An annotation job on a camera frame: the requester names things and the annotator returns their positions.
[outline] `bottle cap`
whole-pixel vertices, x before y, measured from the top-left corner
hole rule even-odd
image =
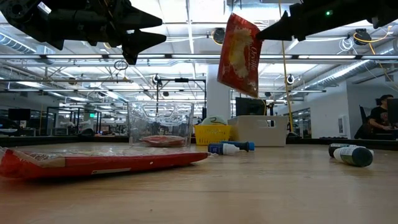
[[[249,142],[249,151],[254,151],[254,142]]]

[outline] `chip bag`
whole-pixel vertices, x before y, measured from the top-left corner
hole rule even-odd
[[[256,25],[232,13],[226,26],[217,76],[218,82],[255,98],[259,93],[262,46],[262,41],[256,39],[258,32]]]

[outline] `white box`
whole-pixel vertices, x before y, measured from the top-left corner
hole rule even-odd
[[[237,116],[228,120],[233,141],[251,141],[256,147],[286,145],[287,116]]]

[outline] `green light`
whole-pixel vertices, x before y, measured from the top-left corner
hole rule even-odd
[[[333,10],[326,11],[325,15],[326,15],[326,16],[331,16],[331,15],[333,15]]]

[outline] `yellow basket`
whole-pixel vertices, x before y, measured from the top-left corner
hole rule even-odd
[[[195,125],[197,145],[207,146],[229,140],[230,125]]]

